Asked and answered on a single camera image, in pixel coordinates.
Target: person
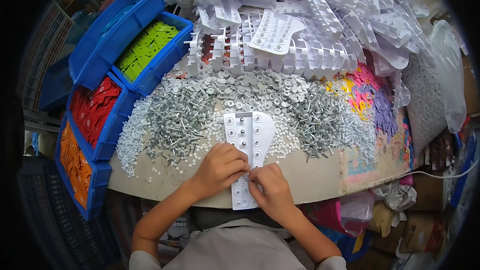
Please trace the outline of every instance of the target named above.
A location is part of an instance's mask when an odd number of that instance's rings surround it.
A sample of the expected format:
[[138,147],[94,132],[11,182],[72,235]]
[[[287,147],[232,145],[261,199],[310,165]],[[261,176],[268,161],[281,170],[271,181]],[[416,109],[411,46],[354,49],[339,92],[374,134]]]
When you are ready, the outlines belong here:
[[[276,163],[250,170],[245,153],[229,143],[218,143],[191,178],[140,219],[133,232],[130,270],[160,269],[158,240],[174,221],[195,202],[227,189],[246,173],[249,173],[250,194],[259,207],[295,237],[317,270],[346,269],[339,248],[295,206],[289,184]],[[280,236],[278,228],[243,218],[194,231],[186,247],[164,269],[300,270],[305,267]]]

